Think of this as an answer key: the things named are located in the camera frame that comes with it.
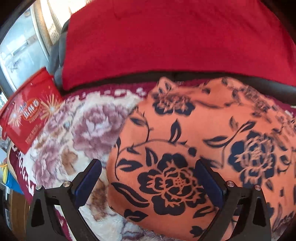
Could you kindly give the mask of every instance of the yellow object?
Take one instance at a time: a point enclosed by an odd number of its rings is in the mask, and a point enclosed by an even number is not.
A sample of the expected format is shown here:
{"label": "yellow object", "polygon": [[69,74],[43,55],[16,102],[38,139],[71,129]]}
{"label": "yellow object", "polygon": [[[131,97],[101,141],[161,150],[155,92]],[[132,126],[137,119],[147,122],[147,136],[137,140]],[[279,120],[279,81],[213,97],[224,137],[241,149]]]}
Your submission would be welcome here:
{"label": "yellow object", "polygon": [[4,167],[4,171],[3,171],[3,183],[6,184],[7,182],[7,176],[8,176],[8,167]]}

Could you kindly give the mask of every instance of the blue object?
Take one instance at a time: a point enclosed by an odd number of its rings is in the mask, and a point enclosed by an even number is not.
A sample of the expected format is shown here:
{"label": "blue object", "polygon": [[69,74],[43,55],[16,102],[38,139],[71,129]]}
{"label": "blue object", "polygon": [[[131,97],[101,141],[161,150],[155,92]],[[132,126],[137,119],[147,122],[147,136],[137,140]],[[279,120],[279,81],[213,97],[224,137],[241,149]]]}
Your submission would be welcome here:
{"label": "blue object", "polygon": [[221,209],[224,205],[223,192],[201,161],[195,164],[195,174],[212,204]]}
{"label": "blue object", "polygon": [[102,173],[101,162],[97,159],[93,159],[83,173],[85,176],[80,182],[80,185],[75,190],[74,205],[76,208],[84,206],[89,195],[91,194],[94,185]]}
{"label": "blue object", "polygon": [[20,194],[24,194],[22,192],[22,190],[20,189],[20,185],[18,184],[18,182],[13,178],[13,176],[10,174],[10,172],[8,171],[7,174],[7,181],[5,186],[9,187],[10,189],[12,189],[13,191],[16,191]]}

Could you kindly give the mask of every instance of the blue clamp pad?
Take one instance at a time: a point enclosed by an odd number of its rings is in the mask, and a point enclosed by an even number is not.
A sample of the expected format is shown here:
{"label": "blue clamp pad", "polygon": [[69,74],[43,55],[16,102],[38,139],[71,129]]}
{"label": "blue clamp pad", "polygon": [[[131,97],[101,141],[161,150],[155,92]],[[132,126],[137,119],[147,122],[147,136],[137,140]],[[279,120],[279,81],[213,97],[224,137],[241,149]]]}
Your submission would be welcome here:
{"label": "blue clamp pad", "polygon": [[73,180],[74,186],[74,206],[78,209],[86,204],[89,195],[91,194],[96,182],[102,173],[102,164],[98,159],[93,159],[87,168],[80,172]]}
{"label": "blue clamp pad", "polygon": [[212,176],[215,174],[218,173],[213,172],[212,170],[210,174],[200,160],[196,162],[195,175],[197,176],[199,183],[203,186],[212,204],[221,209],[224,205],[224,194],[222,189]]}

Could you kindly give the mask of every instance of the black flower pattern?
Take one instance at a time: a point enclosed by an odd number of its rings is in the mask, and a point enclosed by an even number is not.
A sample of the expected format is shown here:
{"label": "black flower pattern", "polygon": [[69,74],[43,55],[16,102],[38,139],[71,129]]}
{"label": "black flower pattern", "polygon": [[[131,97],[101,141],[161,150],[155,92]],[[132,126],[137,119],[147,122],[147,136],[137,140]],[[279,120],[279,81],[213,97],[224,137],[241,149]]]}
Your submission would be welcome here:
{"label": "black flower pattern", "polygon": [[141,173],[138,182],[142,192],[153,195],[154,211],[159,215],[181,215],[186,205],[195,208],[206,202],[205,190],[179,153],[165,153],[157,168]]}
{"label": "black flower pattern", "polygon": [[269,218],[271,218],[274,214],[274,208],[270,205],[270,202],[266,203],[266,207],[267,207]]}
{"label": "black flower pattern", "polygon": [[276,216],[274,223],[271,227],[273,239],[276,240],[282,235],[284,230],[291,223],[291,221],[294,217],[294,214],[295,214],[295,212],[292,211],[288,215],[285,215],[284,217],[282,217],[283,216],[283,206],[281,205],[281,203],[278,203],[278,213],[277,213],[277,216]]}
{"label": "black flower pattern", "polygon": [[247,100],[252,101],[255,104],[254,106],[262,112],[267,113],[271,108],[267,101],[260,97],[260,93],[250,86],[244,90],[244,96]]}
{"label": "black flower pattern", "polygon": [[231,147],[228,163],[240,173],[243,187],[261,185],[274,176],[276,156],[273,139],[268,135],[250,131],[246,140],[237,141]]}
{"label": "black flower pattern", "polygon": [[190,231],[191,234],[193,234],[193,237],[199,237],[200,235],[202,235],[202,233],[204,232],[204,230],[199,227],[199,226],[192,226],[192,229]]}
{"label": "black flower pattern", "polygon": [[156,93],[152,95],[155,102],[153,107],[155,112],[160,115],[172,114],[173,112],[180,115],[189,116],[195,109],[195,105],[190,98],[185,95],[172,93]]}

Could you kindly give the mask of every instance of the floral blanket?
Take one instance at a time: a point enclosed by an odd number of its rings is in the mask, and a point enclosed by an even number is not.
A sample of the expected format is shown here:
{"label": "floral blanket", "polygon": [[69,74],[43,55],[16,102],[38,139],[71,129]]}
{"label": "floral blanket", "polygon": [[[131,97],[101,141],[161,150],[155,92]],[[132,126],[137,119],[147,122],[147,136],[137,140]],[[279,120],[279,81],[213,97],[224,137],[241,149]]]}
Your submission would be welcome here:
{"label": "floral blanket", "polygon": [[[186,81],[183,85],[202,83]],[[105,85],[78,91],[67,97],[26,153],[14,146],[10,162],[26,199],[31,202],[36,185],[45,188],[72,181],[93,158],[101,160],[103,171],[87,204],[80,212],[100,241],[172,241],[128,222],[107,203],[106,162],[130,111],[146,97],[156,82]],[[75,240],[57,207],[58,217],[69,240]]]}

